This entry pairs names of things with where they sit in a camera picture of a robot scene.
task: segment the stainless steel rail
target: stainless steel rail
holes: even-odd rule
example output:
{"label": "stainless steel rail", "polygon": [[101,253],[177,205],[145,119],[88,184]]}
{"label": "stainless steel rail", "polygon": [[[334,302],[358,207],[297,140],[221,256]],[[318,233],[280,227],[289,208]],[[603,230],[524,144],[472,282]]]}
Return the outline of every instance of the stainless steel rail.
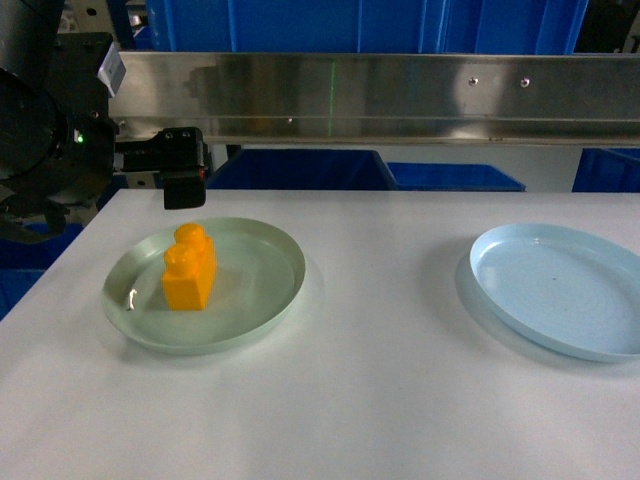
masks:
{"label": "stainless steel rail", "polygon": [[640,56],[122,52],[123,140],[640,145]]}

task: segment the blue plastic bin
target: blue plastic bin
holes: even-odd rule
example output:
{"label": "blue plastic bin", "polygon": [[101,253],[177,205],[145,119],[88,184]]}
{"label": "blue plastic bin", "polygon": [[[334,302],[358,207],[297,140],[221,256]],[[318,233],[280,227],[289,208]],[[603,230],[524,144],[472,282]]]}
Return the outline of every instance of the blue plastic bin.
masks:
{"label": "blue plastic bin", "polygon": [[588,0],[147,0],[162,51],[570,54]]}
{"label": "blue plastic bin", "polygon": [[[43,224],[34,224],[30,228],[46,231],[46,225]],[[59,237],[35,245],[0,240],[0,320],[81,231],[81,225],[69,224]]]}
{"label": "blue plastic bin", "polygon": [[640,149],[585,148],[574,192],[640,192]]}
{"label": "blue plastic bin", "polygon": [[213,189],[395,190],[377,152],[242,150],[208,180]]}
{"label": "blue plastic bin", "polygon": [[400,190],[524,192],[525,185],[491,165],[388,164]]}

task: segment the yellow toy brick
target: yellow toy brick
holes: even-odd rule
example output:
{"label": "yellow toy brick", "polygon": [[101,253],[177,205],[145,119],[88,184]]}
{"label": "yellow toy brick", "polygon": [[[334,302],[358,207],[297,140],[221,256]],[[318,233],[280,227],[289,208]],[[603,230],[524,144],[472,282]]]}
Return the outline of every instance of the yellow toy brick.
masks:
{"label": "yellow toy brick", "polygon": [[204,310],[216,275],[213,239],[202,226],[186,223],[164,254],[162,287],[171,310]]}

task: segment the clear glass plate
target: clear glass plate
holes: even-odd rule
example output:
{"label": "clear glass plate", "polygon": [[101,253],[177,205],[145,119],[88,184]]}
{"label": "clear glass plate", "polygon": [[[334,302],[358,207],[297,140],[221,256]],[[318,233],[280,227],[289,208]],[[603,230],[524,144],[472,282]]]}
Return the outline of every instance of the clear glass plate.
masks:
{"label": "clear glass plate", "polygon": [[640,257],[556,225],[513,224],[481,235],[471,270],[514,330],[557,352],[617,362],[640,355]]}
{"label": "clear glass plate", "polygon": [[213,238],[218,260],[204,310],[172,311],[164,297],[163,255],[177,226],[129,250],[105,281],[102,304],[111,323],[152,350],[200,355],[236,346],[273,327],[302,286],[304,255],[282,230],[244,218],[196,223]]}

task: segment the white table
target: white table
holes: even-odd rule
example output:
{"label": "white table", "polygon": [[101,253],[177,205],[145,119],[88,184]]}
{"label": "white table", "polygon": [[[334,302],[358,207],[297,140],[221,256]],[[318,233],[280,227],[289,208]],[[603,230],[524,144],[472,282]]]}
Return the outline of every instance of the white table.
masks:
{"label": "white table", "polygon": [[[478,235],[511,222],[640,253],[639,196],[208,195],[163,211],[161,192],[120,192],[0,322],[0,478],[640,475],[640,362],[581,361],[519,337],[465,297],[464,263]],[[208,356],[128,341],[100,305],[114,262],[211,216],[297,240],[308,277],[290,315]]]}

